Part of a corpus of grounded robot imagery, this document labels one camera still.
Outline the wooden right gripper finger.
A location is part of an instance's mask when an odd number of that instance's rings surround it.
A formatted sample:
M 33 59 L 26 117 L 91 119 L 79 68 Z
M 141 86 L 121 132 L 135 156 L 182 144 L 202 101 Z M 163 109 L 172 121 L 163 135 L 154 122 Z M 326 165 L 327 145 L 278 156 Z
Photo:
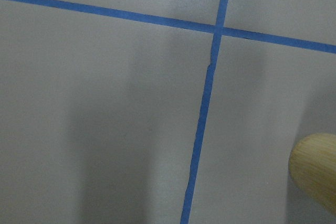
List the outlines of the wooden right gripper finger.
M 296 186 L 335 215 L 335 135 L 314 133 L 299 140 L 288 168 Z

